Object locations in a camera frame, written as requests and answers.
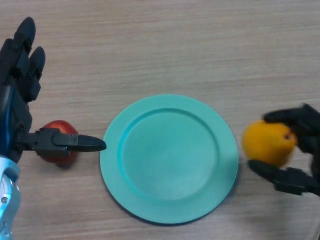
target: yellow orange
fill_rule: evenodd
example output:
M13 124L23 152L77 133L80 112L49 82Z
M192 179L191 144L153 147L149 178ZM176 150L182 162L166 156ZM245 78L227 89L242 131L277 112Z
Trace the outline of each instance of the yellow orange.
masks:
M260 160L278 168L288 163L296 145L296 135L282 123L258 120L242 136L242 149L248 160Z

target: table surface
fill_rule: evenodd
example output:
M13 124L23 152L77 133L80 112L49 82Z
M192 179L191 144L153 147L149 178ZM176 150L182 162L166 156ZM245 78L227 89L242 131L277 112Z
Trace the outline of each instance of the table surface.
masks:
M42 89L30 104L32 130L64 119L102 138L130 103L183 94L216 109L238 144L261 114L303 102L320 109L320 1L2 0L0 39L34 18L46 51ZM233 194L188 225L153 226L106 193L99 154L61 170L25 152L19 162L17 240L311 240L313 195L275 192L251 173L240 149ZM308 169L298 150L291 165Z

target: teal plate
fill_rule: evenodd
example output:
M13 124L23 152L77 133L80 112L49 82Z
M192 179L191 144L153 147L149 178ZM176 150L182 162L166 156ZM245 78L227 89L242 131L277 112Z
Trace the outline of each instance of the teal plate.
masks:
M233 187L238 149L224 119L196 99L150 96L125 108L104 135L103 180L132 215L177 225L214 210Z

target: robotic hand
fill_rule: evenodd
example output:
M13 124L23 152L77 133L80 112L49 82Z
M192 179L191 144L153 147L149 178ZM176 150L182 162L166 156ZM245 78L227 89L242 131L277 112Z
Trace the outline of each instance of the robotic hand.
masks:
M259 160L250 160L252 171L271 182L277 191L320 196L320 113L310 105L268 112L263 116L268 123L283 123L297 136L297 146L303 153L312 155L311 173L288 167L279 169Z
M17 163L23 151L68 156L70 151L96 152L107 147L99 138L65 134L55 128L29 133L32 116L28 103L37 99L46 60L42 47L29 58L35 35L35 22L27 17L0 50L0 240L12 239L12 224L20 206Z

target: red apple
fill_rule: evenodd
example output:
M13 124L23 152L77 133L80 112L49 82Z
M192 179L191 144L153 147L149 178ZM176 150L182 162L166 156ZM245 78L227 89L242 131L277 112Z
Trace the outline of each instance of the red apple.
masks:
M67 121L55 120L47 123L44 128L60 129L64 134L79 134L78 131ZM76 152L70 152L69 156L40 156L43 160L49 163L54 163L59 167L70 166L77 157Z

